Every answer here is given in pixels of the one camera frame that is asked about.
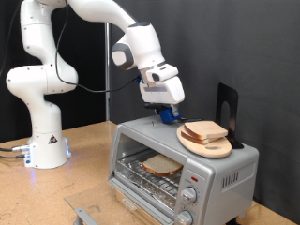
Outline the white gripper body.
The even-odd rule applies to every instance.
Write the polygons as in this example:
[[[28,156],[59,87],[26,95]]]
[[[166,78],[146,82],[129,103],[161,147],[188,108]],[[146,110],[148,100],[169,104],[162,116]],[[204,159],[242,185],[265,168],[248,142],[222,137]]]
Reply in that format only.
[[[178,104],[185,99],[182,83],[177,76],[163,82],[156,82],[154,86],[141,82],[140,90],[144,102]]]

